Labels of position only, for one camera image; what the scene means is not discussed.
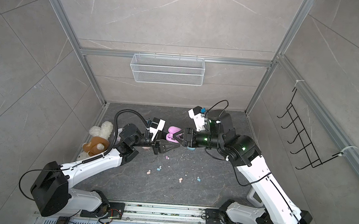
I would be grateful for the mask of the pink earbud charging case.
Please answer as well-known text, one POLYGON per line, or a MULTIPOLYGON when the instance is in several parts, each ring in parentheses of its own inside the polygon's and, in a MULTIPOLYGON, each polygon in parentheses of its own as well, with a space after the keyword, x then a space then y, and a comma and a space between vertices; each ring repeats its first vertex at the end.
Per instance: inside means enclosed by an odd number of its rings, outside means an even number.
POLYGON ((173 143, 176 143, 176 142, 173 140, 173 135, 174 135, 176 132, 180 131, 180 130, 181 130, 181 128, 176 127, 176 126, 171 126, 171 127, 169 127, 168 133, 167 133, 167 135, 166 135, 166 140, 167 140, 167 141, 170 141, 170 142, 173 142, 173 143))

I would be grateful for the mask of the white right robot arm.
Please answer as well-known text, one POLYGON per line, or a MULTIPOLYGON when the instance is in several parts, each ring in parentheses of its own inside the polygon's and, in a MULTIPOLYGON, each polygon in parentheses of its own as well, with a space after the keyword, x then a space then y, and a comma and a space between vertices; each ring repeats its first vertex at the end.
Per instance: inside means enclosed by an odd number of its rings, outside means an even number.
POLYGON ((229 113, 189 110, 195 128, 170 127, 168 138, 187 148, 216 149, 234 172, 240 172, 263 203, 262 208, 228 200, 219 209, 216 224, 310 224, 311 214, 299 209, 281 188, 254 140, 236 133, 229 113))

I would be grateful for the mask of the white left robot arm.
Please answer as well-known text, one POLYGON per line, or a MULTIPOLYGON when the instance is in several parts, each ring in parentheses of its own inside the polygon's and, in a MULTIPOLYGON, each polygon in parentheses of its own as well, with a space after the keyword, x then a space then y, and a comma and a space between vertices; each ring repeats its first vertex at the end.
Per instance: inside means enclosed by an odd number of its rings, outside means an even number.
POLYGON ((118 134, 119 143, 109 151, 63 165, 46 164, 30 190, 41 216, 49 217, 69 209, 86 211, 95 217, 105 216, 109 201, 102 191, 87 192, 74 186, 95 174, 130 162, 138 155, 136 147, 151 147, 155 154, 178 148, 179 142, 172 135, 180 130, 175 126, 168 132, 150 128, 142 134, 135 124, 127 124, 118 134))

